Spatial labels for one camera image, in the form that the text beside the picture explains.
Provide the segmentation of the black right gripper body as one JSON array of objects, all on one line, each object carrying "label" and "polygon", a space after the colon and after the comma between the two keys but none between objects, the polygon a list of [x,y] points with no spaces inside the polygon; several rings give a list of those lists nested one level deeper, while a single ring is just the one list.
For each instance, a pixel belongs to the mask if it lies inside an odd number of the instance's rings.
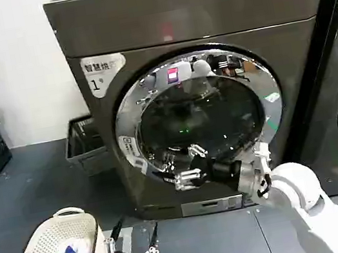
[{"label": "black right gripper body", "polygon": [[195,156],[191,162],[192,170],[199,169],[200,177],[194,179],[195,186],[201,187],[207,182],[215,182],[230,188],[237,187],[242,161],[224,162],[210,157]]}]

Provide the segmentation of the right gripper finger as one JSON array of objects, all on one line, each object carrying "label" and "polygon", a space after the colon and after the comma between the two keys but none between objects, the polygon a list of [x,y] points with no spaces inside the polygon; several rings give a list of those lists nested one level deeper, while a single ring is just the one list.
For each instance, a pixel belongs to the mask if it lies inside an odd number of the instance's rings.
[{"label": "right gripper finger", "polygon": [[208,151],[198,144],[191,144],[188,148],[188,156],[191,160],[195,158],[207,158]]},{"label": "right gripper finger", "polygon": [[173,184],[177,191],[196,188],[197,186],[195,186],[194,181],[199,181],[200,179],[201,170],[198,168],[182,171],[175,175],[167,174],[164,176],[164,181]]}]

